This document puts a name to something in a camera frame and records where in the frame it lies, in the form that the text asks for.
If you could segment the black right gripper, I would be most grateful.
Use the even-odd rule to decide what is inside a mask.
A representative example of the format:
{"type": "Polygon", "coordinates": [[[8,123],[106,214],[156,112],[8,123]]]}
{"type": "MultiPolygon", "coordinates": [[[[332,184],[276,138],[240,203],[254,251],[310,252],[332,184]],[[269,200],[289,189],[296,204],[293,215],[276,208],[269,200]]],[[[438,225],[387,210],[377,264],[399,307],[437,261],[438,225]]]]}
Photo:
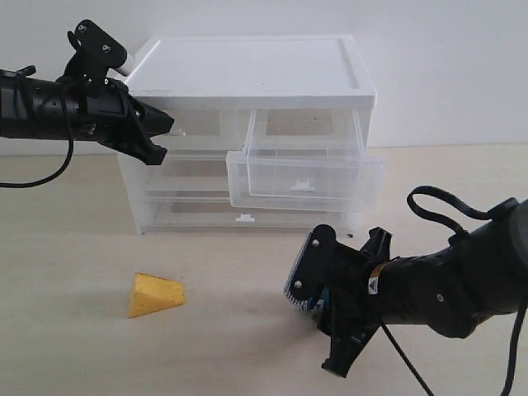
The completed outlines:
{"type": "Polygon", "coordinates": [[[325,278],[330,302],[317,314],[318,329],[330,337],[328,357],[321,368],[346,378],[352,364],[380,328],[380,315],[368,294],[370,273],[388,261],[393,235],[381,227],[369,231],[361,249],[337,243],[325,278]]]}

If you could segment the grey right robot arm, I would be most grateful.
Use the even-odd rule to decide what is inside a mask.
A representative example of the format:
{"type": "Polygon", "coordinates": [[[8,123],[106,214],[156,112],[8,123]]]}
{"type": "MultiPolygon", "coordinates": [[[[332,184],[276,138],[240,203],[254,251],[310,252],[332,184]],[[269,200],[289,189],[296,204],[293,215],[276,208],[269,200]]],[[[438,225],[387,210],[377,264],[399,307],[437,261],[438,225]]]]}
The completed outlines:
{"type": "Polygon", "coordinates": [[[331,338],[323,369],[346,377],[377,330],[390,324],[463,339],[493,316],[516,314],[517,343],[527,310],[527,204],[507,200],[491,216],[424,256],[390,257],[391,235],[381,228],[360,250],[333,241],[324,274],[329,304],[318,325],[331,338]]]}

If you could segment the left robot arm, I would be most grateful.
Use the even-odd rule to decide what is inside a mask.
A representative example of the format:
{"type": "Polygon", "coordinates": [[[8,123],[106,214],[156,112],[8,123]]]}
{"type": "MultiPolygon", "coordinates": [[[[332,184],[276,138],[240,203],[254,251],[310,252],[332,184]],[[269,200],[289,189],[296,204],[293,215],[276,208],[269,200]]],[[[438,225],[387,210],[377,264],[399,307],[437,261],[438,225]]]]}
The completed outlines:
{"type": "Polygon", "coordinates": [[[88,78],[32,78],[35,68],[1,71],[1,136],[6,139],[94,142],[150,166],[167,149],[153,138],[171,131],[174,119],[129,93],[114,78],[92,91],[88,78]]]}

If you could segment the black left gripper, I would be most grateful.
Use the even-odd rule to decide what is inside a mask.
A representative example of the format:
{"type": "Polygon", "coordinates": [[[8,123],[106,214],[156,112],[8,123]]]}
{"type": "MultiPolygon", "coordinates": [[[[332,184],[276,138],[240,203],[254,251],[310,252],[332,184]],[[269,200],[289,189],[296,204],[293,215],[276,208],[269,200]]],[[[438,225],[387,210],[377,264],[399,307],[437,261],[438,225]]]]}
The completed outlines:
{"type": "Polygon", "coordinates": [[[105,78],[96,97],[80,108],[80,140],[99,143],[145,165],[163,163],[167,150],[149,138],[170,132],[174,119],[130,95],[120,80],[105,78]]]}

